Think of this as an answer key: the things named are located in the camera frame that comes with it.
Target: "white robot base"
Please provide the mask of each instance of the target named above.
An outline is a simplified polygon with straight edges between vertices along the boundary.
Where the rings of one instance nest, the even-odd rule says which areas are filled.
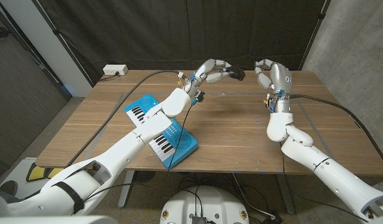
[[[201,204],[198,198],[196,200],[193,194],[195,192],[201,200],[202,217],[206,218],[206,221],[213,221],[216,224],[249,223],[245,206],[227,191],[206,185],[193,186],[186,190],[190,192],[182,190],[166,202],[162,209],[160,224],[192,223],[196,214],[200,217]]]

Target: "power outlet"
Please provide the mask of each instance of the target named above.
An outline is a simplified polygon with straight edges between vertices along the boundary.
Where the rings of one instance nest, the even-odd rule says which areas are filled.
[[[103,71],[105,75],[115,75],[116,72],[119,72],[119,75],[125,75],[128,67],[126,65],[105,65]]]

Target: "black curtain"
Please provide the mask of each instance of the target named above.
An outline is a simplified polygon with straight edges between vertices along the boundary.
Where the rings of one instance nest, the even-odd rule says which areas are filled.
[[[94,83],[106,64],[194,70],[208,58],[297,70],[324,0],[39,0]]]

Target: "cable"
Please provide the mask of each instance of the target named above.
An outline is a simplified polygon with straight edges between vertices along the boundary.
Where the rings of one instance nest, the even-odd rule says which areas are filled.
[[[175,150],[174,150],[174,154],[173,154],[173,156],[172,156],[171,162],[169,163],[168,172],[169,172],[169,169],[171,168],[173,158],[174,158],[174,156],[176,155],[177,149],[178,149],[178,147],[179,147],[180,139],[181,139],[181,136],[182,136],[182,134],[183,134],[184,124],[186,123],[186,119],[187,119],[187,116],[188,116],[189,113],[190,113],[191,108],[192,108],[192,105],[190,106],[189,110],[187,111],[187,113],[186,113],[186,117],[184,118],[184,121],[183,121],[183,125],[181,126],[181,131],[180,131],[179,141],[177,142],[177,146],[176,146],[176,148],[175,148]]]
[[[297,193],[295,193],[295,192],[291,189],[290,184],[288,183],[288,177],[287,177],[286,174],[285,174],[284,153],[283,153],[283,175],[284,175],[284,177],[285,177],[285,182],[286,182],[286,184],[287,184],[289,190],[290,190],[293,194],[295,194],[296,196],[298,196],[299,198],[305,199],[305,200],[307,200],[307,201],[309,201],[309,202],[314,202],[314,203],[318,203],[318,204],[322,204],[322,205],[326,205],[326,206],[329,206],[329,207],[336,208],[336,209],[338,209],[338,210],[340,210],[340,211],[342,211],[342,212],[346,212],[346,213],[348,213],[348,214],[350,214],[350,215],[352,215],[352,216],[354,216],[354,217],[356,217],[356,218],[358,218],[358,219],[360,219],[360,220],[362,220],[362,221],[368,223],[367,220],[365,220],[365,219],[361,218],[360,216],[358,216],[358,215],[356,215],[356,214],[353,214],[352,212],[349,212],[349,211],[347,211],[347,210],[345,210],[345,209],[343,209],[343,208],[339,208],[339,207],[337,207],[337,206],[335,206],[335,205],[330,205],[330,204],[327,204],[327,203],[318,202],[318,201],[315,201],[315,200],[312,200],[312,199],[308,199],[308,198],[302,197],[302,196],[298,195]]]
[[[262,196],[263,200],[265,201],[265,204],[266,204],[266,207],[267,207],[267,211],[270,212],[270,209],[269,209],[269,206],[268,206],[268,203],[267,203],[267,200],[266,200],[265,196],[260,191],[258,191],[258,189],[256,189],[255,187],[252,187],[251,185],[243,185],[243,186],[241,186],[241,188],[244,188],[244,187],[250,187],[250,188],[254,189],[256,192],[258,192],[260,194],[260,196]]]
[[[237,185],[238,185],[238,187],[239,187],[239,189],[240,189],[240,191],[241,191],[241,195],[242,195],[242,197],[244,198],[245,202],[247,203],[247,205],[248,205],[249,207],[251,207],[252,209],[254,209],[254,210],[257,211],[257,212],[260,212],[260,213],[269,215],[269,216],[271,216],[273,219],[276,219],[276,216],[274,216],[274,215],[272,215],[272,214],[270,214],[270,213],[268,213],[268,212],[264,212],[264,211],[262,211],[262,210],[259,210],[259,209],[255,208],[255,207],[253,207],[252,205],[250,205],[249,202],[247,201],[247,199],[245,198],[245,195],[244,195],[244,193],[242,192],[242,189],[241,189],[241,187],[240,187],[240,184],[239,184],[239,182],[237,181],[237,178],[235,178],[234,173],[233,173],[233,177],[234,177],[234,180],[235,180],[235,182],[237,183]]]
[[[197,214],[197,191],[198,191],[199,186],[200,185],[198,185],[197,190],[196,190],[196,214]]]
[[[106,126],[106,124],[111,120],[111,118],[114,116],[114,114],[118,111],[118,109],[122,106],[122,104],[125,102],[125,100],[134,92],[134,90],[140,86],[147,78],[152,77],[153,75],[157,75],[160,73],[165,73],[165,72],[172,72],[178,74],[178,71],[175,70],[161,70],[157,72],[153,72],[147,76],[145,76],[139,83],[137,83],[129,92],[126,94],[126,96],[118,103],[117,106],[114,107],[113,111],[111,114],[108,116],[108,118],[104,121],[104,123],[99,127],[99,129],[96,131],[96,133],[93,134],[93,136],[85,143],[85,145],[74,155],[74,157],[68,162],[68,166],[71,166],[71,164],[77,159],[77,157],[86,149],[86,147],[93,141],[93,139],[96,138],[97,134]]]
[[[252,217],[252,216],[250,216],[250,215],[248,215],[248,217],[251,218],[253,221],[255,221],[255,222],[257,222],[257,223],[262,224],[262,222],[261,222],[259,219],[257,219],[257,218]]]
[[[277,99],[276,99],[276,103],[274,104],[273,111],[276,111],[276,105],[277,105],[277,103],[278,103],[278,97],[277,97]]]
[[[192,193],[193,195],[195,195],[195,196],[198,198],[198,200],[199,200],[199,204],[201,205],[201,214],[202,214],[202,202],[201,202],[201,199],[199,198],[199,196],[198,196],[196,193],[191,192],[191,191],[189,191],[189,190],[186,190],[186,189],[181,189],[181,190],[184,190],[184,191],[186,191],[186,192]],[[195,216],[197,216],[197,202],[196,202],[196,213],[195,213]]]
[[[320,99],[320,98],[317,98],[317,97],[313,97],[313,96],[308,96],[308,95],[301,95],[301,94],[290,95],[290,99],[294,99],[294,98],[307,98],[307,99],[311,99],[311,100],[316,100],[316,101],[319,101],[319,102],[322,102],[322,103],[326,103],[326,104],[335,106],[335,107],[340,108],[340,109],[344,110],[345,112],[347,112],[354,119],[354,121],[360,126],[360,128],[363,129],[363,131],[365,132],[367,137],[370,139],[371,144],[374,146],[374,148],[377,150],[378,154],[380,155],[380,157],[383,160],[383,153],[379,149],[377,143],[375,142],[374,138],[371,136],[370,132],[367,130],[365,125],[359,120],[359,118],[357,118],[357,116],[354,115],[347,108],[345,108],[345,107],[343,107],[343,106],[341,106],[341,105],[339,105],[337,103],[333,103],[331,101],[323,100],[323,99]]]
[[[177,146],[176,146],[176,149],[175,149],[175,151],[174,151],[174,154],[173,154],[171,163],[169,164],[168,172],[167,172],[166,176],[162,179],[162,181],[161,181],[158,185],[153,186],[153,187],[152,187],[152,186],[148,186],[148,185],[144,185],[144,184],[118,184],[118,185],[113,185],[113,186],[110,186],[110,187],[106,187],[106,188],[104,188],[104,189],[101,189],[101,190],[99,190],[98,192],[96,192],[96,193],[94,193],[94,194],[88,196],[83,202],[86,202],[87,200],[89,200],[90,198],[92,198],[93,196],[95,196],[95,195],[97,195],[97,194],[99,194],[99,193],[101,193],[101,192],[104,192],[104,191],[106,191],[106,190],[109,190],[109,189],[112,189],[112,188],[115,188],[115,187],[122,187],[122,186],[127,186],[127,185],[140,185],[140,186],[143,186],[143,187],[147,187],[147,188],[149,188],[149,189],[155,189],[155,188],[159,187],[159,186],[166,180],[166,178],[167,178],[168,175],[169,175],[169,170],[170,170],[170,168],[171,168],[171,165],[172,165],[172,161],[173,161],[174,155],[176,155],[177,148],[179,147],[180,140],[181,140],[181,134],[182,134],[182,132],[183,132],[184,124],[186,123],[186,119],[187,119],[187,116],[188,116],[188,114],[189,114],[189,112],[190,112],[191,107],[192,107],[192,106],[190,106],[189,110],[187,111],[186,117],[184,118],[183,126],[182,126],[182,128],[181,128],[181,132],[180,132],[179,141],[177,142]]]
[[[109,80],[114,79],[117,76],[119,76],[119,72],[115,72],[115,75],[112,75],[110,77],[102,78],[102,79],[99,80],[99,82],[109,81]]]

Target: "black strap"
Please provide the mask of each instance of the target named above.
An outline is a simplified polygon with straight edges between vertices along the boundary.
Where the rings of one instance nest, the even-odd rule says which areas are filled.
[[[326,14],[318,14],[318,19],[324,19],[326,17]]]
[[[73,214],[76,214],[77,212],[79,212],[79,210],[85,208],[85,204],[83,200],[80,198],[79,194],[74,189],[72,189],[68,184],[64,182],[58,182],[54,184],[53,186],[60,187],[72,198],[73,202],[75,202],[75,204],[73,205]]]

